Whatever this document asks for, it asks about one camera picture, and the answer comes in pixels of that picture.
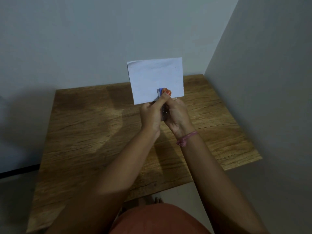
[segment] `left hand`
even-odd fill
[[[163,89],[162,95],[154,104],[145,103],[140,108],[140,116],[142,127],[141,130],[146,130],[155,134],[155,138],[160,135],[160,114],[161,107],[170,98],[171,91]]]

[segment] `white paper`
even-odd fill
[[[127,62],[134,104],[153,102],[157,89],[171,90],[172,98],[184,96],[182,58]]]

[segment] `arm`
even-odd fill
[[[166,121],[176,138],[193,131],[187,109],[180,100],[168,100]],[[215,233],[268,233],[261,219],[210,153],[199,134],[181,147]]]
[[[47,234],[109,231],[128,190],[160,135],[160,108],[170,94],[163,94],[153,105],[143,104],[140,109],[141,131],[96,180],[87,184],[69,201]]]

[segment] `orange nail polish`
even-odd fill
[[[168,94],[170,96],[171,95],[171,90],[167,90],[166,94]]]

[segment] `wooden table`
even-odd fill
[[[225,170],[261,159],[203,75],[184,77],[184,93],[195,128]],[[81,186],[116,157],[140,129],[139,107],[130,83],[56,91],[27,232],[50,226]],[[162,123],[127,200],[192,181],[175,143]]]

